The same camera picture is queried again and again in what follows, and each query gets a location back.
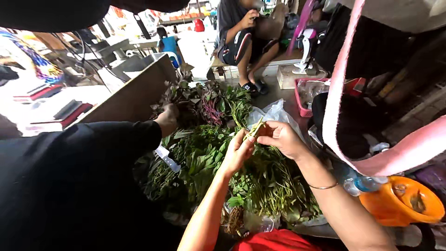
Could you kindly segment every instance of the pink basket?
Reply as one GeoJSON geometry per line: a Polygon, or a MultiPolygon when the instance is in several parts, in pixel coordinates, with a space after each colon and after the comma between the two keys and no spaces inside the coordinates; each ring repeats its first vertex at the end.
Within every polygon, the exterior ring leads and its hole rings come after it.
{"type": "Polygon", "coordinates": [[[301,115],[301,117],[312,117],[313,116],[313,111],[311,110],[311,109],[307,109],[307,108],[304,108],[303,106],[302,106],[302,103],[301,103],[301,98],[299,97],[299,92],[297,91],[297,84],[299,84],[299,81],[300,80],[303,80],[304,82],[302,83],[303,85],[305,85],[305,83],[308,81],[308,80],[318,80],[318,81],[327,81],[328,79],[318,79],[318,78],[301,78],[301,79],[295,79],[294,80],[294,85],[295,85],[295,87],[294,87],[294,93],[296,94],[296,101],[297,101],[297,105],[298,105],[298,108],[299,108],[299,114],[301,115]]]}

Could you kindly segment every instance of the black slipper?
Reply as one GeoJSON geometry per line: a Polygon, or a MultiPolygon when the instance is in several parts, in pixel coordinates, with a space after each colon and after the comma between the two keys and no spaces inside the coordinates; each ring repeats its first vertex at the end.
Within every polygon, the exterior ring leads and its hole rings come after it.
{"type": "Polygon", "coordinates": [[[256,80],[254,84],[257,87],[257,90],[259,90],[260,94],[262,95],[268,94],[269,92],[268,85],[260,81],[260,79],[256,80]]]}
{"type": "Polygon", "coordinates": [[[253,85],[251,82],[247,82],[242,86],[242,88],[245,90],[249,90],[249,93],[253,98],[258,97],[260,95],[259,90],[257,90],[257,87],[253,85]]]}

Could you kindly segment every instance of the shorts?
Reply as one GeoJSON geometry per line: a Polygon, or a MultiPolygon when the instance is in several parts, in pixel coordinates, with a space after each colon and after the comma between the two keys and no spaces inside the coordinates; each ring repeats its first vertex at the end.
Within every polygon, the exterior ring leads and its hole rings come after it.
{"type": "Polygon", "coordinates": [[[218,52],[219,59],[228,65],[236,66],[245,55],[249,42],[252,41],[252,52],[250,63],[257,61],[261,55],[266,53],[278,39],[264,40],[252,35],[251,29],[239,31],[235,37],[218,52]]]}

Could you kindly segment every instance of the silver bangle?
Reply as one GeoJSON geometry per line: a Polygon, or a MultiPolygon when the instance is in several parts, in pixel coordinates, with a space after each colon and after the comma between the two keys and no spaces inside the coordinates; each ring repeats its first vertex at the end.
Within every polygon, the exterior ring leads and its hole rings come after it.
{"type": "Polygon", "coordinates": [[[312,185],[310,185],[310,184],[308,184],[308,185],[309,185],[310,187],[314,188],[314,189],[324,190],[324,189],[330,189],[330,188],[333,188],[333,187],[337,186],[337,185],[338,185],[338,181],[336,181],[336,183],[335,183],[334,185],[331,185],[331,186],[329,186],[329,187],[319,187],[319,188],[317,188],[317,187],[314,187],[314,186],[312,186],[312,185]]]}

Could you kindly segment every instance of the sitting person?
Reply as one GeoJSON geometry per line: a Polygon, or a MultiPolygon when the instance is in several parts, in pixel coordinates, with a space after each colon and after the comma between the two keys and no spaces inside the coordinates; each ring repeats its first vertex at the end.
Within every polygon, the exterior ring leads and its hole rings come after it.
{"type": "Polygon", "coordinates": [[[219,28],[218,58],[225,64],[237,66],[239,84],[256,97],[268,93],[268,87],[254,79],[254,73],[271,61],[279,51],[278,39],[256,38],[253,27],[263,6],[260,0],[221,0],[217,9],[219,28]]]}

